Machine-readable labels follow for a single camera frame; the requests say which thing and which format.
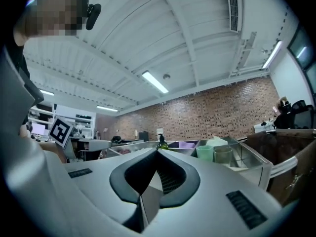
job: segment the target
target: soap dispenser bottle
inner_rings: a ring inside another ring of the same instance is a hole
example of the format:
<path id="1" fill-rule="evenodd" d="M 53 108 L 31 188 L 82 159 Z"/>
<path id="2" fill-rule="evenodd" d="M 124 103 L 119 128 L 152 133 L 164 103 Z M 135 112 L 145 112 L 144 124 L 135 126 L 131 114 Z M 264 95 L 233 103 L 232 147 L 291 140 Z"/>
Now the soap dispenser bottle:
<path id="1" fill-rule="evenodd" d="M 159 137 L 159 143 L 157 145 L 157 149 L 169 149 L 168 144 L 164 141 L 164 136 L 162 133 L 157 134 L 160 135 Z"/>

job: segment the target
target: monitor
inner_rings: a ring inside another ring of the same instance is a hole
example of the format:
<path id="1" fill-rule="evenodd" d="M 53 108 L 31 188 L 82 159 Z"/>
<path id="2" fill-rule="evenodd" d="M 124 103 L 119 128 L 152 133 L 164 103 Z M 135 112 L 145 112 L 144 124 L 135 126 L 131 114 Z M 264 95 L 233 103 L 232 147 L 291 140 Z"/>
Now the monitor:
<path id="1" fill-rule="evenodd" d="M 32 133 L 38 134 L 38 135 L 45 134 L 45 125 L 33 123 L 32 127 L 33 127 Z"/>

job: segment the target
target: clear plastic cup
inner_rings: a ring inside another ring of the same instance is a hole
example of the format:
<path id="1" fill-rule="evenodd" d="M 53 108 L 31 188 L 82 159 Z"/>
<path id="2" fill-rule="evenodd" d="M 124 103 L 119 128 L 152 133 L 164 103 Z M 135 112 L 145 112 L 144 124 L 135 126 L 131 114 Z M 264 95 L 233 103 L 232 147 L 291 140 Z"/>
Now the clear plastic cup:
<path id="1" fill-rule="evenodd" d="M 197 157 L 202 160 L 213 161 L 214 148 L 211 146 L 198 146 Z"/>
<path id="2" fill-rule="evenodd" d="M 215 162 L 230 167 L 233 159 L 233 149 L 231 147 L 215 147 Z"/>

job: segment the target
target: white cabinet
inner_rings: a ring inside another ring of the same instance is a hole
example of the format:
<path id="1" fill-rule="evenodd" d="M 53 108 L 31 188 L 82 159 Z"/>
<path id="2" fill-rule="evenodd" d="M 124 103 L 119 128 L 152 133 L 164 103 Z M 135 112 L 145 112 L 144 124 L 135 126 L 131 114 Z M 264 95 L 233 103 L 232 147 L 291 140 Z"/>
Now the white cabinet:
<path id="1" fill-rule="evenodd" d="M 253 126 L 253 128 L 255 129 L 255 133 L 257 132 L 262 132 L 262 131 L 269 131 L 269 130 L 273 130 L 273 121 L 265 121 L 267 124 L 266 125 L 261 125 L 262 123 L 260 124 L 256 124 Z"/>

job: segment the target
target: window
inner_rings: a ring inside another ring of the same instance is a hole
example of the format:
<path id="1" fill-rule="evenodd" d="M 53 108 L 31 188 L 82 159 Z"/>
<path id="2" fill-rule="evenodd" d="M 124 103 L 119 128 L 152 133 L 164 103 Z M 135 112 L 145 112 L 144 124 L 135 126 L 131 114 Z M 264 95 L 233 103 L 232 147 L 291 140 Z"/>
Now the window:
<path id="1" fill-rule="evenodd" d="M 316 104 L 316 61 L 314 59 L 314 49 L 302 26 L 298 27 L 288 46 L 288 50 L 300 65 L 313 94 L 314 104 Z"/>
<path id="2" fill-rule="evenodd" d="M 289 50 L 297 62 L 305 69 L 313 60 L 313 45 L 303 27 L 299 27 L 289 46 Z"/>
<path id="3" fill-rule="evenodd" d="M 310 82 L 313 94 L 316 94 L 316 62 L 314 62 L 307 70 L 306 77 Z"/>

